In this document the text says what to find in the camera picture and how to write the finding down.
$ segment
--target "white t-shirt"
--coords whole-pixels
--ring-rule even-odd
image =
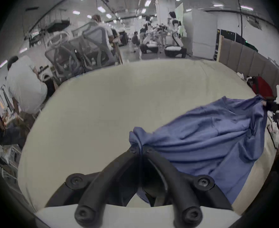
[[[6,87],[10,97],[14,97],[23,112],[35,114],[47,95],[46,84],[33,72],[35,66],[28,56],[23,56],[12,64],[8,71]]]
[[[113,48],[110,46],[110,42],[109,42],[109,36],[113,36],[112,29],[110,28],[110,26],[105,25],[103,23],[99,23],[98,25],[104,27],[107,30],[107,35],[108,35],[107,36],[107,45],[108,45],[110,51],[113,50]]]

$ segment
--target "dark hair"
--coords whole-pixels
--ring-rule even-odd
[[[169,15],[170,15],[172,18],[176,19],[175,12],[170,12]]]
[[[8,61],[8,71],[10,69],[10,67],[12,66],[13,63],[15,63],[18,60],[18,56],[13,56],[9,59]]]
[[[92,16],[92,19],[95,20],[95,21],[97,21],[97,22],[100,22],[100,21],[101,21],[101,17],[100,17],[98,14],[94,14],[94,15]]]

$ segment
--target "blue cloth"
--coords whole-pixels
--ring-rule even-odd
[[[232,204],[264,150],[267,113],[262,97],[221,99],[146,133],[135,127],[131,144],[148,144],[179,171],[210,175]]]

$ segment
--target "mesh chair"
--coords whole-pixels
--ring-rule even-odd
[[[60,33],[55,36],[52,36],[49,40],[46,42],[46,49],[49,49],[51,47],[54,47],[64,41],[67,41],[69,39],[69,35],[67,33]]]
[[[69,42],[62,42],[45,52],[46,58],[54,65],[61,82],[82,74],[81,57],[76,55],[75,47]]]
[[[88,23],[88,28],[79,38],[79,53],[84,58],[86,71],[88,68],[97,69],[114,65],[117,62],[117,57],[113,56],[107,45],[107,37],[104,27],[95,22]]]

